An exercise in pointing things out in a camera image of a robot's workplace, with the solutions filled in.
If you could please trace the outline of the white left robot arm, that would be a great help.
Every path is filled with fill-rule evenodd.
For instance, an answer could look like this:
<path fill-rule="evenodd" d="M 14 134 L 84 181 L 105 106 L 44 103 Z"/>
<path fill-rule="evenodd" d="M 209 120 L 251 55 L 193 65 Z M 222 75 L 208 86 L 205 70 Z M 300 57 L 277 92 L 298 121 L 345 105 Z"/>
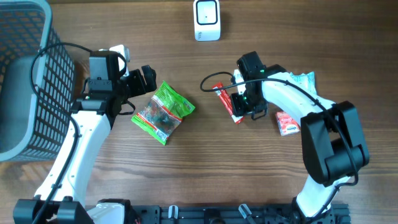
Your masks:
<path fill-rule="evenodd" d="M 90 53 L 87 92 L 66 112 L 68 132 L 57 158 L 32 199 L 20 199 L 13 211 L 15 223 L 138 223 L 129 200 L 102 199 L 85 209 L 85 195 L 98 152 L 121 107 L 135 96 L 155 91 L 156 72 L 145 65 L 121 67 L 123 54 L 110 50 Z"/>

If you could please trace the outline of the green snack bag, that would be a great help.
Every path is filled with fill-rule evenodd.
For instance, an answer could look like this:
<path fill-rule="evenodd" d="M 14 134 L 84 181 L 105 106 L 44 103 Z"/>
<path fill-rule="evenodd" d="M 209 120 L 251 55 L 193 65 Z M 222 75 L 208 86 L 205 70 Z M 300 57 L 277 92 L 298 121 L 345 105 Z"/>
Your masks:
<path fill-rule="evenodd" d="M 135 114 L 131 121 L 166 145 L 183 118 L 190 115 L 194 109 L 193 104 L 163 81 L 148 104 Z"/>

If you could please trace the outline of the light blue wet wipes pack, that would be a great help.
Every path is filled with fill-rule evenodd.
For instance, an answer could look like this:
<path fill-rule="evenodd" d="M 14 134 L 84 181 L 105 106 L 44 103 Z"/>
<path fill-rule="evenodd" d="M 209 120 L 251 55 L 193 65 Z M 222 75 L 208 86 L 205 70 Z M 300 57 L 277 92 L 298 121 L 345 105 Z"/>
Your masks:
<path fill-rule="evenodd" d="M 294 75 L 292 72 L 290 72 L 290 76 L 295 82 L 297 82 L 299 85 L 302 85 L 304 89 L 315 95 L 317 94 L 315 85 L 315 72 L 302 73 L 300 75 Z"/>

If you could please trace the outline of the red stick packet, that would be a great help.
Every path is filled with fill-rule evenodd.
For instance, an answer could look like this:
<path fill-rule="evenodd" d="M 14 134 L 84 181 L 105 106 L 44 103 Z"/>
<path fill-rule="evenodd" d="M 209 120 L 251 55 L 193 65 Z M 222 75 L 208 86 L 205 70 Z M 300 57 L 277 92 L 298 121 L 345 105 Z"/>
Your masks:
<path fill-rule="evenodd" d="M 228 92 L 226 90 L 219 90 L 219 88 L 223 88 L 223 84 L 221 82 L 218 82 L 215 85 L 213 85 L 213 89 L 216 89 L 215 93 L 217 94 L 217 96 L 221 100 L 221 102 L 223 103 L 224 107 L 228 111 L 228 113 L 231 116 L 234 123 L 236 123 L 236 124 L 241 123 L 244 120 L 244 118 L 242 116 L 234 115 L 231 98 L 228 95 Z"/>

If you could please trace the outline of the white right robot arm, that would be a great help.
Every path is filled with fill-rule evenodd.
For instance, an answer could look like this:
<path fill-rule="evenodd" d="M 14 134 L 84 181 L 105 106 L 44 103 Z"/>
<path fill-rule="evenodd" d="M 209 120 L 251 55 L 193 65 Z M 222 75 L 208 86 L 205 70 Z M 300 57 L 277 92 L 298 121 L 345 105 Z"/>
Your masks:
<path fill-rule="evenodd" d="M 349 101 L 335 103 L 305 90 L 285 68 L 265 66 L 257 52 L 236 63 L 239 75 L 232 82 L 244 90 L 231 95 L 234 115 L 255 120 L 273 103 L 298 122 L 308 178 L 294 199 L 295 211 L 304 222 L 323 218 L 339 189 L 356 185 L 358 171 L 369 163 L 357 109 Z"/>

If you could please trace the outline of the orange red small box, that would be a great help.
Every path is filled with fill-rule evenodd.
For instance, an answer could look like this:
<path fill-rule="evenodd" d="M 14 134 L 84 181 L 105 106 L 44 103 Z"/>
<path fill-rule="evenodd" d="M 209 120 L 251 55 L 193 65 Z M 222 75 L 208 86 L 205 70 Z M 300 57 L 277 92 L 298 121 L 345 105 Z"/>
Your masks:
<path fill-rule="evenodd" d="M 294 120 L 285 111 L 278 111 L 276 112 L 275 116 L 281 136 L 300 132 L 300 126 L 298 122 L 296 122 L 296 120 Z"/>

